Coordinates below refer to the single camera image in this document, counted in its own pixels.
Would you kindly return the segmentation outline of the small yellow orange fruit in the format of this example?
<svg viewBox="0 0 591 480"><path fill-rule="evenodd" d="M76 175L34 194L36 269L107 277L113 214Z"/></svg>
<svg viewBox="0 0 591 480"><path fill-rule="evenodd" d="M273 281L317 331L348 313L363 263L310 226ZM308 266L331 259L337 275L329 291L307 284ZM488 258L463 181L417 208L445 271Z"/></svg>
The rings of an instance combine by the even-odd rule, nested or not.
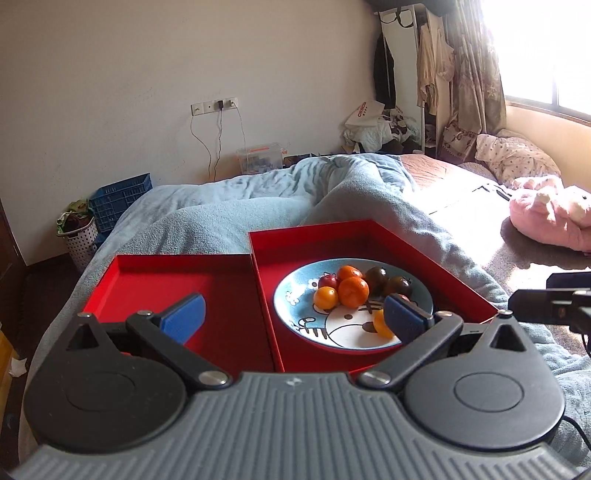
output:
<svg viewBox="0 0 591 480"><path fill-rule="evenodd" d="M388 327L386 323L385 311L383 309L374 311L373 325L377 334L379 334L381 337L388 340L394 339L394 332Z"/></svg>

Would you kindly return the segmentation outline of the dark brown tomato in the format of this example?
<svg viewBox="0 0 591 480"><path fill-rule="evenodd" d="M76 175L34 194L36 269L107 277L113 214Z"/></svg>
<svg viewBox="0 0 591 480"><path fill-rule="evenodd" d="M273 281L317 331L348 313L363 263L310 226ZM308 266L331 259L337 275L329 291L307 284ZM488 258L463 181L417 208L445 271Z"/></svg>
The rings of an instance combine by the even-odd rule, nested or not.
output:
<svg viewBox="0 0 591 480"><path fill-rule="evenodd" d="M383 267L374 266L363 274L363 279L369 286L370 297L380 297L389 282L389 275Z"/></svg>

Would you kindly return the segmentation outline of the red box left tray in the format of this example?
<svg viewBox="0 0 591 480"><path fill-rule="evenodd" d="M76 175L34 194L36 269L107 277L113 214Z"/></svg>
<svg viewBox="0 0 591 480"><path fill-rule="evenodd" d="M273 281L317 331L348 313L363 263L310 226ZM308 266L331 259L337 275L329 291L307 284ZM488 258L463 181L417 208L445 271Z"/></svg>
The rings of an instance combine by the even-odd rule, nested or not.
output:
<svg viewBox="0 0 591 480"><path fill-rule="evenodd" d="M102 323L138 310L160 312L191 293L204 296L205 318L185 346L233 376L278 372L259 278L249 254L118 255L83 310Z"/></svg>

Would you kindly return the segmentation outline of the red box tray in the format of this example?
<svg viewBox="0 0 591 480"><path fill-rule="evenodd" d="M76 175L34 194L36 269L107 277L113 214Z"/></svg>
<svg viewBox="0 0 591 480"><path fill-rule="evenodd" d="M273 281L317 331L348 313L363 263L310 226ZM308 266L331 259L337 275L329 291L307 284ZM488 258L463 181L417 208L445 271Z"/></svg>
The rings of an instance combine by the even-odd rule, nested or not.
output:
<svg viewBox="0 0 591 480"><path fill-rule="evenodd" d="M249 234L249 240L273 363L280 373L348 371L356 374L394 353L394 349L365 354L338 353L298 338L280 322L273 307L274 290L288 273L308 263L344 257L382 261L417 276L427 286L437 307L459 314L468 323L486 323L498 312L452 275L449 267L430 259L373 220L256 231Z"/></svg>
<svg viewBox="0 0 591 480"><path fill-rule="evenodd" d="M249 254L118 255L83 310L102 323L138 310L160 312L191 293L204 296L205 318L185 346L233 376L278 372L259 278Z"/></svg>

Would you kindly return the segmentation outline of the orange tangerine front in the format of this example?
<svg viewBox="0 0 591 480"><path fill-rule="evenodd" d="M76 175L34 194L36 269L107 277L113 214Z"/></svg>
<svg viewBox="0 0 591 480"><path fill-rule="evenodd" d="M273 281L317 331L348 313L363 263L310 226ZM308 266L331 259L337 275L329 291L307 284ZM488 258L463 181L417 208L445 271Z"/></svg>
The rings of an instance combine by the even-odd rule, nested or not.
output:
<svg viewBox="0 0 591 480"><path fill-rule="evenodd" d="M370 288L365 279L353 276L342 280L338 288L339 302L349 309L356 309L367 302Z"/></svg>

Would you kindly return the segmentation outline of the orange tangerine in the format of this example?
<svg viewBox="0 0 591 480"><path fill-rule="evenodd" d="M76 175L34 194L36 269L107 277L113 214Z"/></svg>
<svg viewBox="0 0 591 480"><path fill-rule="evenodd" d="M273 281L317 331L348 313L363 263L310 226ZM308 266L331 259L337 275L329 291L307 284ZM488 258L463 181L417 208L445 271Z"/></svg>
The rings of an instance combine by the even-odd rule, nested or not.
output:
<svg viewBox="0 0 591 480"><path fill-rule="evenodd" d="M342 265L337 272L337 278L339 282L345 281L349 278L360 278L363 279L363 272L352 265Z"/></svg>
<svg viewBox="0 0 591 480"><path fill-rule="evenodd" d="M338 288L339 302L349 309L356 309L367 302L370 288L365 279L353 276L342 280Z"/></svg>

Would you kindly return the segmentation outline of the blue cartoon tiger plate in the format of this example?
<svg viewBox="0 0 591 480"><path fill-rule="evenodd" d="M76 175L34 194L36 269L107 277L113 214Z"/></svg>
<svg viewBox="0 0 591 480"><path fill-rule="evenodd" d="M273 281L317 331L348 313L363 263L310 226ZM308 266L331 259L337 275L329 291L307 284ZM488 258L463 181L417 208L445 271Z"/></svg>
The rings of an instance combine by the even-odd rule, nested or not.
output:
<svg viewBox="0 0 591 480"><path fill-rule="evenodd" d="M280 321L290 331L315 345L339 352L374 353L401 344L394 337L387 339L374 329L374 313L384 300L370 296L368 303L349 309L336 306L322 310L314 304L318 281L325 274L335 274L342 266L352 266L365 273L372 267L382 267L390 277L402 276L410 281L410 300L432 313L434 302L425 284L413 274L388 263L363 258L333 258L297 268L280 281L273 294L273 306Z"/></svg>

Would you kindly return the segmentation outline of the orange tangerine back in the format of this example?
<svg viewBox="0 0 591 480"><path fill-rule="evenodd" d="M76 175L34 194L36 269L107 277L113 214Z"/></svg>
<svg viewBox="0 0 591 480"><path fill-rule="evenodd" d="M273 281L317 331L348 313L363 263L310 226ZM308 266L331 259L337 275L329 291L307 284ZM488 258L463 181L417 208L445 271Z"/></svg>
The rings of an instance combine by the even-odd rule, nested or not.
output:
<svg viewBox="0 0 591 480"><path fill-rule="evenodd" d="M337 272L337 278L339 282L345 281L349 278L360 278L363 279L363 272L352 265L342 265Z"/></svg>

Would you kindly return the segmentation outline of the yellow cherry tomato on plate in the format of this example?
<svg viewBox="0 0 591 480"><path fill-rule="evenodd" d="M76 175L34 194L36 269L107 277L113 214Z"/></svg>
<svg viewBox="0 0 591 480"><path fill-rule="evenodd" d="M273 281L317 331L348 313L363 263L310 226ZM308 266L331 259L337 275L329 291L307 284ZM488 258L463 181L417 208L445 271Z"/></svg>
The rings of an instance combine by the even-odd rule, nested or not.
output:
<svg viewBox="0 0 591 480"><path fill-rule="evenodd" d="M315 291L314 306L321 310L332 310L339 305L338 291L331 286L322 286Z"/></svg>

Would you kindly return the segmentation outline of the small red cherry apple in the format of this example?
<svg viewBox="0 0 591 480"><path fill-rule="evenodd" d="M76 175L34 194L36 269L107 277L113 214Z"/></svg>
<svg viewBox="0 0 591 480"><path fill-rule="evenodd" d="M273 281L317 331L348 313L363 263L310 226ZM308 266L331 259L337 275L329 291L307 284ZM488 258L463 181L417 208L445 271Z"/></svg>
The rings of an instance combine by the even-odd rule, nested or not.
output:
<svg viewBox="0 0 591 480"><path fill-rule="evenodd" d="M322 275L320 279L318 279L318 287L320 288L329 287L336 290L338 289L338 286L339 279L335 274L325 273L325 275Z"/></svg>

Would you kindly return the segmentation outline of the blue plastic crate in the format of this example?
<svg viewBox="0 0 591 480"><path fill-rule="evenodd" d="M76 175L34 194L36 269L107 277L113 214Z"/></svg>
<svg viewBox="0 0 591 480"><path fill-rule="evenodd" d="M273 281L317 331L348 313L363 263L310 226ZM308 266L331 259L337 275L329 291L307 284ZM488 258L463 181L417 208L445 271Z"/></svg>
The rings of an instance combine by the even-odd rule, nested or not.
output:
<svg viewBox="0 0 591 480"><path fill-rule="evenodd" d="M98 231L111 232L120 216L151 189L149 173L100 187L88 200Z"/></svg>

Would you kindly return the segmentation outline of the white laundry basket with clothes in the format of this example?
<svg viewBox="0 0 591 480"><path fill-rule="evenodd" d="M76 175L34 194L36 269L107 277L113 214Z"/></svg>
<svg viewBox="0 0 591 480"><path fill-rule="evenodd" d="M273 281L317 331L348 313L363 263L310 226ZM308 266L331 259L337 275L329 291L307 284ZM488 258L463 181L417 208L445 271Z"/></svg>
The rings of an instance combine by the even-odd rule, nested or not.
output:
<svg viewBox="0 0 591 480"><path fill-rule="evenodd" d="M64 241L76 269L82 273L95 254L98 236L88 200L77 200L66 207L56 221L56 235Z"/></svg>

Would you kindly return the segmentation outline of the polka dot pillow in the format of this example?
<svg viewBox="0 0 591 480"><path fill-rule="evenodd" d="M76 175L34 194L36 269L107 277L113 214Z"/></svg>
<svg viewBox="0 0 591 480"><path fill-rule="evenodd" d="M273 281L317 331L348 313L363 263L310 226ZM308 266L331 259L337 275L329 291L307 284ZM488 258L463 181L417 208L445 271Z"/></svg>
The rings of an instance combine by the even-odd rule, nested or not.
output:
<svg viewBox="0 0 591 480"><path fill-rule="evenodd" d="M497 181L507 187L515 188L515 181L520 178L562 177L558 165L548 154L521 137L480 134L475 159L484 163Z"/></svg>

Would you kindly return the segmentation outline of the patterned curtain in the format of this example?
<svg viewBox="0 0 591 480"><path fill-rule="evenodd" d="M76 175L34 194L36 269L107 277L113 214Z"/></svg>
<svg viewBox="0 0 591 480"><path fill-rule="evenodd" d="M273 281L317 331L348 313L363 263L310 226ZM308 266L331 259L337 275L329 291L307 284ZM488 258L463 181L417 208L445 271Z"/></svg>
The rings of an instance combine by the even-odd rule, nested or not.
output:
<svg viewBox="0 0 591 480"><path fill-rule="evenodd" d="M451 118L440 140L440 156L454 165L470 160L480 134L506 127L506 99L497 56L479 1L455 1L445 19L454 49Z"/></svg>

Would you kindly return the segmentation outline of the white wall socket strip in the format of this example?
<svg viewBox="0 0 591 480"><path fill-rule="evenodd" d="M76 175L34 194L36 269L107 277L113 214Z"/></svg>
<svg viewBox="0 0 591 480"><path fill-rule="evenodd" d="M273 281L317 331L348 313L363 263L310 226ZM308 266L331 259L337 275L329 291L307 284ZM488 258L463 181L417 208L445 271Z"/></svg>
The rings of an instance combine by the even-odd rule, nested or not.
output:
<svg viewBox="0 0 591 480"><path fill-rule="evenodd" d="M230 97L225 99L208 100L190 105L190 114L199 116L208 113L222 112L238 108L238 98Z"/></svg>

